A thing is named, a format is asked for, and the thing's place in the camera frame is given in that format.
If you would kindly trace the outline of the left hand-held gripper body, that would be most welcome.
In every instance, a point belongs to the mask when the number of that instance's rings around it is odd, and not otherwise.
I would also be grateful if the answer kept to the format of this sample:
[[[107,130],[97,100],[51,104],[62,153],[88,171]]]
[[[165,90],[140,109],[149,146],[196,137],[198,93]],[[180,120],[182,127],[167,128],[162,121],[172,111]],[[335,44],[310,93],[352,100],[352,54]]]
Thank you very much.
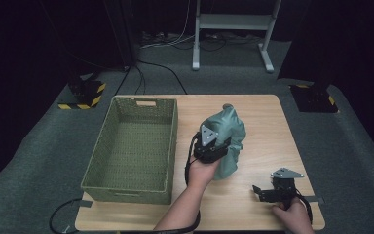
[[[194,156],[204,164],[217,161],[214,154],[218,150],[215,145],[217,138],[218,132],[211,130],[206,125],[201,125],[197,141],[194,144]]]

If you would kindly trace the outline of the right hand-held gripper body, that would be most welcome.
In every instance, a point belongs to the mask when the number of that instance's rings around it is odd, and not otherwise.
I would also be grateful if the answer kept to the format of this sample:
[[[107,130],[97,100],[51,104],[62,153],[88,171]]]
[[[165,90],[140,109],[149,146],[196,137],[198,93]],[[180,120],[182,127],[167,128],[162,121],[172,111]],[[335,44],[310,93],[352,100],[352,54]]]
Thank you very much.
[[[294,172],[288,168],[280,168],[271,173],[272,184],[274,186],[275,198],[278,202],[282,202],[284,207],[290,207],[291,200],[296,196],[297,189],[295,179],[304,175]]]

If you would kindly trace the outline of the green cloth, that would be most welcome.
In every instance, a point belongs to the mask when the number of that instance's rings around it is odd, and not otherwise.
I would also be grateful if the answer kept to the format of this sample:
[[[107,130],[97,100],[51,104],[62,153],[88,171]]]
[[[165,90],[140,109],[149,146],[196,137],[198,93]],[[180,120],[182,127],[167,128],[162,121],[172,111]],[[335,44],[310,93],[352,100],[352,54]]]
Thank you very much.
[[[228,154],[219,159],[220,163],[214,175],[214,180],[225,179],[238,168],[240,151],[243,149],[243,140],[246,137],[244,122],[239,118],[235,108],[222,109],[202,122],[211,130],[218,132],[217,139],[231,139],[227,147]]]

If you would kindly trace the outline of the green woven basket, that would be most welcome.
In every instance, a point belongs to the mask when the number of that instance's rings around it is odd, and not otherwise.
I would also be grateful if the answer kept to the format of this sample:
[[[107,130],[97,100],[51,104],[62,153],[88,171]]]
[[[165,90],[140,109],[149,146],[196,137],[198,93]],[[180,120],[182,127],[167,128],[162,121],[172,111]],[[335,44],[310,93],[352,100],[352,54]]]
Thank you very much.
[[[170,204],[177,130],[175,99],[113,97],[82,189],[101,202]]]

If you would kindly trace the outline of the person's left hand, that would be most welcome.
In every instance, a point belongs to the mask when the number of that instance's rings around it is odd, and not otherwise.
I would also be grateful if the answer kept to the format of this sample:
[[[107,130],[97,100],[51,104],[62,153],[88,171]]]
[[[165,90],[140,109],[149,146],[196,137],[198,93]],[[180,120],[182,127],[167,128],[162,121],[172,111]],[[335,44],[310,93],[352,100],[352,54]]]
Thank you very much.
[[[189,164],[187,188],[204,192],[213,180],[220,161],[204,164],[199,159],[192,157]]]

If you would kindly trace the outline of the person's right hand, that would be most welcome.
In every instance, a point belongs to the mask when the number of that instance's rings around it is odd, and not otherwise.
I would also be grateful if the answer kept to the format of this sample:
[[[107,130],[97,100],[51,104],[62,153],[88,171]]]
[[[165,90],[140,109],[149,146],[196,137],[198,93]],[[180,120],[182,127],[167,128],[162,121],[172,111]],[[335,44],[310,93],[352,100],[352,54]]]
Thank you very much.
[[[299,198],[293,198],[287,210],[282,205],[273,205],[272,212],[293,234],[315,234],[305,205]]]

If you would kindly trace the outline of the black stand base yellow tape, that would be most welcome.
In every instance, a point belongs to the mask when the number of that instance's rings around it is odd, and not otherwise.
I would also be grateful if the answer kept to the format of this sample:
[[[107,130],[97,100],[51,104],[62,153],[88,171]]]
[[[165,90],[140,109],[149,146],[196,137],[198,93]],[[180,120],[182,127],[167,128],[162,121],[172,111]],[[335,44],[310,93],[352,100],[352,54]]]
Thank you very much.
[[[337,113],[334,98],[327,90],[317,90],[308,85],[290,85],[289,89],[300,112]]]

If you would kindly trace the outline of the white metal stand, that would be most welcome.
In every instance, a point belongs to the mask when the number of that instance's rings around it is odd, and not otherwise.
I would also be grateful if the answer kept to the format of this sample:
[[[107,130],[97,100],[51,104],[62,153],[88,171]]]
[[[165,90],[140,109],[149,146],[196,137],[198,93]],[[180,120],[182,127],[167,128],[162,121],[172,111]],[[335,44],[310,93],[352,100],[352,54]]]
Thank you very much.
[[[192,69],[200,69],[200,30],[201,29],[235,29],[264,31],[265,37],[258,44],[261,58],[268,73],[275,71],[271,62],[268,46],[277,21],[282,0],[275,0],[272,12],[269,15],[229,15],[229,14],[204,14],[201,12],[201,0],[196,3],[195,34],[192,55]]]

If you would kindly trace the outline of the black yellow striped stand base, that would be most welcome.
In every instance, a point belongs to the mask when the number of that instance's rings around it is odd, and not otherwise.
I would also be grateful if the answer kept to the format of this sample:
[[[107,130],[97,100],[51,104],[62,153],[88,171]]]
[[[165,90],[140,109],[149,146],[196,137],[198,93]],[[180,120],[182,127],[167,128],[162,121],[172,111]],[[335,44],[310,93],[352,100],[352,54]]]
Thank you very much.
[[[82,81],[79,84],[67,85],[57,100],[57,107],[63,110],[95,108],[105,87],[106,84],[101,81]]]

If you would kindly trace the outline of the dark vertical post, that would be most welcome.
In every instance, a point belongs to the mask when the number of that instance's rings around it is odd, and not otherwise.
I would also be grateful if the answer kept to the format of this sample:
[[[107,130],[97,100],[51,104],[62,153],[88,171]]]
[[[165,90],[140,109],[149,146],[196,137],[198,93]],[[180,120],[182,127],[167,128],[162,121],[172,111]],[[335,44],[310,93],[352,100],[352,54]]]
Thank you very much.
[[[112,26],[123,67],[134,66],[136,62],[135,42],[132,31],[131,0],[103,0]]]

